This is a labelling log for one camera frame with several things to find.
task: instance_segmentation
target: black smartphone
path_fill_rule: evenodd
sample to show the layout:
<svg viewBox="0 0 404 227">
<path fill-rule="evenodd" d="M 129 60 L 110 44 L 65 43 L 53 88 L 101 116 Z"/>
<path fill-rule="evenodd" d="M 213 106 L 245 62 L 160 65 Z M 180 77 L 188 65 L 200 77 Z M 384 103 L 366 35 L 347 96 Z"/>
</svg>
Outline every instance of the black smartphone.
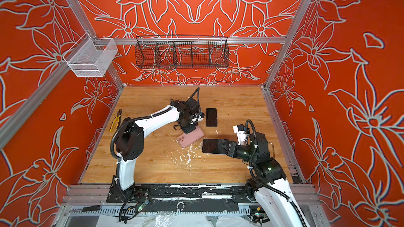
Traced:
<svg viewBox="0 0 404 227">
<path fill-rule="evenodd" d="M 227 154 L 230 148 L 228 139 L 204 139 L 202 152 L 205 154 Z"/>
<path fill-rule="evenodd" d="M 217 127 L 216 108 L 206 108 L 206 127 Z"/>
</svg>

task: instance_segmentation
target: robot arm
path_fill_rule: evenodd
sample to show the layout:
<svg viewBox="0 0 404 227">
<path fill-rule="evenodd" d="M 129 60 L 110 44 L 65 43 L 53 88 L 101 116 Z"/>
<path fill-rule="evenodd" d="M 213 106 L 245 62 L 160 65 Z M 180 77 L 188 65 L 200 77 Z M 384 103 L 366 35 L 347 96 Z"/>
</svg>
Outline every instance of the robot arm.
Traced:
<svg viewBox="0 0 404 227">
<path fill-rule="evenodd" d="M 192 97 L 198 93 L 198 100 Z M 199 88 L 186 101 L 171 100 L 164 109 L 150 116 L 131 119 L 126 118 L 111 140 L 111 154 L 117 161 L 116 182 L 122 191 L 134 184 L 136 159 L 143 152 L 144 138 L 158 128 L 178 122 L 184 133 L 192 132 L 202 121 L 204 114 L 199 106 Z"/>
<path fill-rule="evenodd" d="M 270 156 L 265 134 L 256 133 L 253 126 L 253 132 L 249 133 L 246 127 L 247 124 L 245 127 L 243 125 L 234 126 L 238 142 L 227 140 L 223 143 L 223 140 L 217 140 L 216 148 L 210 146 L 206 149 L 224 148 L 229 157 L 249 162 L 248 168 L 252 178 L 248 179 L 246 183 L 247 195 L 251 199 L 255 198 L 274 226 L 310 226 L 297 205 L 282 167 Z M 245 135 L 250 135 L 250 140 L 245 138 Z M 250 141 L 251 145 L 241 144 L 242 141 Z M 214 142 L 207 140 L 206 144 L 214 144 Z"/>
</svg>

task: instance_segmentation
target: red wall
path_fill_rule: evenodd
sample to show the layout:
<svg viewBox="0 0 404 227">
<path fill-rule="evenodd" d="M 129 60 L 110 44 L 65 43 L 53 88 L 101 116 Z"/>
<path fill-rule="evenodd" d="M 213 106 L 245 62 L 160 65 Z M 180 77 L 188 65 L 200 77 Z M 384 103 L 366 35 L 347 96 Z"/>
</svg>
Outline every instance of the red wall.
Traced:
<svg viewBox="0 0 404 227">
<path fill-rule="evenodd" d="M 271 95 L 332 226 L 404 222 L 400 0 L 312 0 Z"/>
<path fill-rule="evenodd" d="M 0 0 L 0 127 L 83 34 L 66 0 Z"/>
<path fill-rule="evenodd" d="M 62 79 L 1 151 L 0 226 L 50 226 L 77 184 L 118 89 L 106 77 Z"/>
<path fill-rule="evenodd" d="M 300 0 L 79 0 L 99 37 L 199 34 L 227 37 L 286 35 Z M 124 83 L 260 84 L 280 44 L 231 46 L 230 68 L 141 70 L 133 46 L 114 60 Z"/>
<path fill-rule="evenodd" d="M 82 35 L 66 0 L 0 0 L 0 126 Z M 0 226 L 50 226 L 118 94 L 103 78 L 68 72 L 1 150 Z"/>
</svg>

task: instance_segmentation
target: wire basket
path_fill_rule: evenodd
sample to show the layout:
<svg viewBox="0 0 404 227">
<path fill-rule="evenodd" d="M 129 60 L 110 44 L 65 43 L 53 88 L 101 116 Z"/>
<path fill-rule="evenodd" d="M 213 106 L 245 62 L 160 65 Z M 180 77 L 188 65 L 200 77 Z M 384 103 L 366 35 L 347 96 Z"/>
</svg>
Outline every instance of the wire basket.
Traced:
<svg viewBox="0 0 404 227">
<path fill-rule="evenodd" d="M 227 68 L 226 37 L 176 35 L 174 38 L 138 36 L 135 47 L 139 68 Z"/>
<path fill-rule="evenodd" d="M 103 77 L 118 52 L 114 39 L 109 39 L 108 45 L 96 46 L 92 39 L 84 39 L 83 45 L 72 58 L 66 61 L 78 77 Z"/>
</svg>

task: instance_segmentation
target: pliers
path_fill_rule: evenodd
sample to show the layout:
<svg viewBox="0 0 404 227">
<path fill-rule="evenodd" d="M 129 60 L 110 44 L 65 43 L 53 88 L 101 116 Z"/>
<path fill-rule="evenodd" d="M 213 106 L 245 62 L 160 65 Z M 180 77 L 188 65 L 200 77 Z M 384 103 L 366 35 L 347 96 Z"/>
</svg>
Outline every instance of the pliers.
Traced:
<svg viewBox="0 0 404 227">
<path fill-rule="evenodd" d="M 118 113 L 116 114 L 114 120 L 112 121 L 111 128 L 109 129 L 109 132 L 111 133 L 112 130 L 116 130 L 119 125 L 121 124 L 121 115 L 122 115 L 122 109 L 119 109 Z"/>
</svg>

